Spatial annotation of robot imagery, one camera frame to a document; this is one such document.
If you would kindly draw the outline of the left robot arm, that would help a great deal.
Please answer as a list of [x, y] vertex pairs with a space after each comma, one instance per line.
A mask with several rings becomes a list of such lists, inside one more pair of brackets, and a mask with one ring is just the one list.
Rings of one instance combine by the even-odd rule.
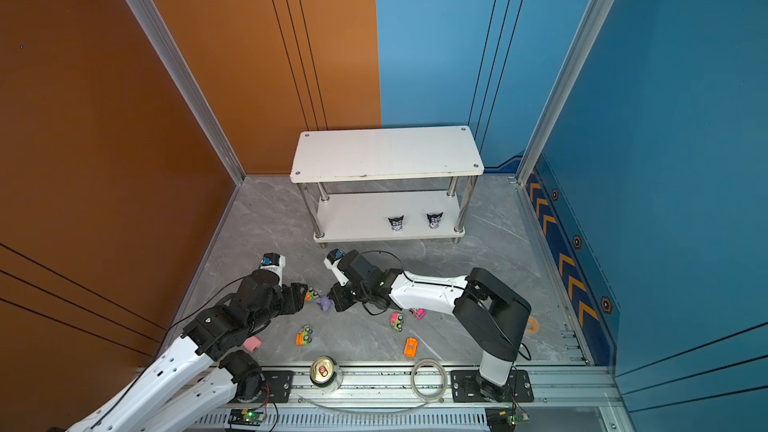
[[242, 348], [272, 319], [299, 312], [308, 286], [258, 269], [236, 292], [201, 311], [122, 391], [71, 431], [181, 431], [234, 398], [268, 394], [262, 367]]

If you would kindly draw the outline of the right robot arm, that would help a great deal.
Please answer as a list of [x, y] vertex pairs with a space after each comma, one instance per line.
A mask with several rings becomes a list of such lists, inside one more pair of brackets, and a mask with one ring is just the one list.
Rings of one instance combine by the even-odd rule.
[[451, 278], [383, 271], [364, 253], [339, 249], [327, 254], [324, 265], [337, 279], [330, 291], [336, 311], [360, 304], [376, 313], [423, 309], [451, 315], [483, 351], [476, 379], [482, 396], [502, 402], [512, 394], [509, 376], [532, 307], [494, 274], [483, 268]]

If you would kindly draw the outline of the black purple figure toy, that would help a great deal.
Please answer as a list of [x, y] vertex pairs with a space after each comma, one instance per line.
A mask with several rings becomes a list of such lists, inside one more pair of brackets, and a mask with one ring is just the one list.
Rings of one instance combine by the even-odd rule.
[[430, 229], [438, 229], [440, 227], [441, 221], [442, 221], [443, 213], [427, 213], [426, 218], [428, 221], [428, 227]]

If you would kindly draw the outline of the light purple figure toy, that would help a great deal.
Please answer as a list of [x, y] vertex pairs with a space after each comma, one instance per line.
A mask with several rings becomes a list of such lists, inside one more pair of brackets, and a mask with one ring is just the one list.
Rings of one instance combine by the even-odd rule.
[[316, 303], [323, 313], [328, 313], [334, 307], [334, 302], [329, 296], [318, 298]]

